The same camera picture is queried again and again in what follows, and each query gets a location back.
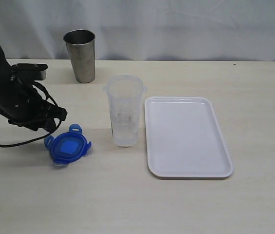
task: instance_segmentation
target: fabric backdrop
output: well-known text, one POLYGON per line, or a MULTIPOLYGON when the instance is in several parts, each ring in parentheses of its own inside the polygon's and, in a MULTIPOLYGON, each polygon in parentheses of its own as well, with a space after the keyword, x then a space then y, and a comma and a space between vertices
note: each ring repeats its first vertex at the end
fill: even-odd
POLYGON ((66 59, 79 28, 96 59, 275 61, 275 0, 0 0, 8 58, 66 59))

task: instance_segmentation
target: blue plastic lid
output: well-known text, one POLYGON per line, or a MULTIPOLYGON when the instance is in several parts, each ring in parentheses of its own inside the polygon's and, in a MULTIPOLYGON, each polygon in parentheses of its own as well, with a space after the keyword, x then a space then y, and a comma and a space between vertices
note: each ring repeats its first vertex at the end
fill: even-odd
POLYGON ((58 137, 48 136, 44 139, 45 147, 50 151, 55 164, 69 164, 86 155, 92 143, 87 142, 78 124, 72 124, 69 132, 58 137))

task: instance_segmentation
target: table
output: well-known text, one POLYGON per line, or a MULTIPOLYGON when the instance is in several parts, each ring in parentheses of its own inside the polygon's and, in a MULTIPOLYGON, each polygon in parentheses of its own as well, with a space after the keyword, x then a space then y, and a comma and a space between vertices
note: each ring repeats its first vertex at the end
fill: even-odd
MULTIPOLYGON (((75 81, 68 60, 9 62, 49 65, 43 84, 68 111, 54 135, 79 123, 93 149, 54 170, 42 141, 0 148, 0 233, 275 233, 275 62, 97 61, 89 84, 75 81), (119 74, 140 77, 148 87, 144 99, 208 98, 234 174, 220 181, 156 179, 147 168, 144 118, 136 145, 114 145, 103 85, 119 74)), ((0 142, 43 133, 0 116, 0 142)))

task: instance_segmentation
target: white plastic tray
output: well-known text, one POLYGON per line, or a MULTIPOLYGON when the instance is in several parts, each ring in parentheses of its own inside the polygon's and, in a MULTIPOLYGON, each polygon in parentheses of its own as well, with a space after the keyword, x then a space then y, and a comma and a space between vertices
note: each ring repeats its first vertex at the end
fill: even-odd
POLYGON ((201 97, 145 101, 147 159, 162 178, 229 177, 233 164, 212 104, 201 97))

